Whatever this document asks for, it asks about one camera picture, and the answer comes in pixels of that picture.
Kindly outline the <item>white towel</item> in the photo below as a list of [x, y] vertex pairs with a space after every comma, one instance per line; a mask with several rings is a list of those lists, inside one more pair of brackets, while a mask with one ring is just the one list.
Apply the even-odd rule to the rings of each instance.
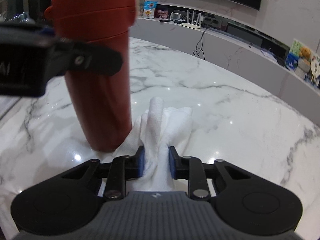
[[139, 146], [145, 148], [145, 165], [141, 178], [129, 183], [132, 191], [174, 191], [169, 168], [169, 147], [183, 154], [192, 130], [190, 107], [164, 107], [161, 98], [150, 100], [149, 109], [140, 115], [124, 142], [103, 162], [122, 155], [134, 155]]

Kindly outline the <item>red thermos bottle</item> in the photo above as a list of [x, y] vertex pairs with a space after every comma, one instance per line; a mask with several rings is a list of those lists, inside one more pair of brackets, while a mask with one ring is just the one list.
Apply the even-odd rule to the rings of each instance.
[[44, 13], [74, 42], [66, 85], [91, 148], [114, 151], [131, 130], [129, 28], [135, 0], [52, 0]]

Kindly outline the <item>blue snack bag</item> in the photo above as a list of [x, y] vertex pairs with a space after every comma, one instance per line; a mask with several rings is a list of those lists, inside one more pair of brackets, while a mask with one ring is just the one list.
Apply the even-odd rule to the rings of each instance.
[[154, 19], [156, 7], [157, 1], [145, 1], [142, 18]]

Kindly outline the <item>small white clock display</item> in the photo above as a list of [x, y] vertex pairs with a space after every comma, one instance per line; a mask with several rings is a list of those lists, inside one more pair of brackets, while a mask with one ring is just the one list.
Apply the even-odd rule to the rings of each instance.
[[172, 21], [179, 20], [180, 18], [181, 18], [181, 14], [180, 13], [172, 12], [170, 14], [170, 20], [172, 20]]

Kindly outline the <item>white marble tv cabinet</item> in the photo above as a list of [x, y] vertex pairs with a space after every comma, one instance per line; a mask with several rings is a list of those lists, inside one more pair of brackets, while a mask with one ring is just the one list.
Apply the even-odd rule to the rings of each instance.
[[145, 18], [136, 20], [130, 35], [190, 55], [199, 44], [206, 61], [255, 83], [319, 124], [319, 91], [253, 45], [217, 31]]

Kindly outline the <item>white wifi router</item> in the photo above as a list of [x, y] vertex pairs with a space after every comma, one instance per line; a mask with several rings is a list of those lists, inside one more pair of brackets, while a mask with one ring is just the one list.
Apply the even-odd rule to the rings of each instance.
[[201, 28], [202, 15], [200, 12], [197, 15], [195, 15], [194, 11], [190, 14], [190, 12], [187, 10], [185, 20], [186, 20], [185, 22], [180, 24], [181, 26], [190, 28], [190, 29]]

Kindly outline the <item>green blue painting card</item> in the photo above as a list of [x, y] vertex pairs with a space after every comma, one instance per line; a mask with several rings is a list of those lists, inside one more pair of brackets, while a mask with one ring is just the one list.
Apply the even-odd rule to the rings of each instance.
[[294, 39], [291, 48], [285, 60], [285, 66], [289, 69], [295, 70], [298, 66], [299, 59], [306, 59], [310, 61], [311, 50], [302, 42]]

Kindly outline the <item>teddy bear in pot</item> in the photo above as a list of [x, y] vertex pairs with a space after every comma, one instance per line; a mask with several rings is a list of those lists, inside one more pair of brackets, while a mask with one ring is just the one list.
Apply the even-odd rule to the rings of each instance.
[[306, 46], [300, 47], [298, 52], [298, 61], [297, 67], [295, 69], [295, 74], [302, 80], [305, 79], [305, 77], [311, 69], [310, 57], [311, 50]]

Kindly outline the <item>round white paper fan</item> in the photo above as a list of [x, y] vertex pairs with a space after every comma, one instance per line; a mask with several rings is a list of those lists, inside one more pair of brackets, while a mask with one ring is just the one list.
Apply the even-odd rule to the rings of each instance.
[[319, 60], [316, 56], [313, 56], [311, 59], [310, 70], [312, 74], [311, 81], [315, 83], [317, 78], [319, 77], [320, 72]]

